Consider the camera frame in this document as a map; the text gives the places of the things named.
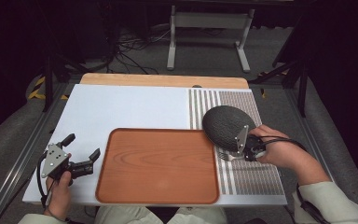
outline person's left hand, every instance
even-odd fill
[[[60,179],[60,182],[54,181],[48,177],[46,180],[47,188],[51,187],[51,200],[44,215],[57,217],[65,220],[71,207],[71,190],[69,190],[69,182],[71,181],[71,173],[65,171]]]

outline person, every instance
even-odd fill
[[[252,129],[254,134],[266,142],[277,137],[288,138],[284,133],[266,125]],[[358,223],[358,204],[349,200],[342,190],[331,181],[322,165],[308,152],[290,142],[273,142],[266,145],[266,153],[257,158],[261,163],[271,163],[293,170],[298,180],[298,191],[303,201],[312,203],[329,223]],[[71,174],[65,172],[58,184],[52,187],[52,197],[44,215],[26,215],[20,224],[64,223],[70,208],[71,192],[68,188]],[[294,192],[296,223],[317,223],[301,208],[298,193]],[[95,224],[162,223],[156,215],[142,206],[102,206]],[[224,224],[227,218],[222,208],[179,208],[169,224]]]

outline wooden tray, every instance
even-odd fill
[[[101,203],[215,203],[213,143],[203,130],[115,129],[96,198]]]

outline dark oval object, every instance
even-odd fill
[[[235,137],[245,125],[249,125],[249,131],[255,128],[255,122],[248,114],[230,105],[216,106],[202,118],[202,128],[208,138],[229,151],[238,150]]]

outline pants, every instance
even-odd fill
[[[163,224],[146,207],[103,206],[99,209],[95,224]],[[223,208],[181,207],[168,224],[227,224]]]

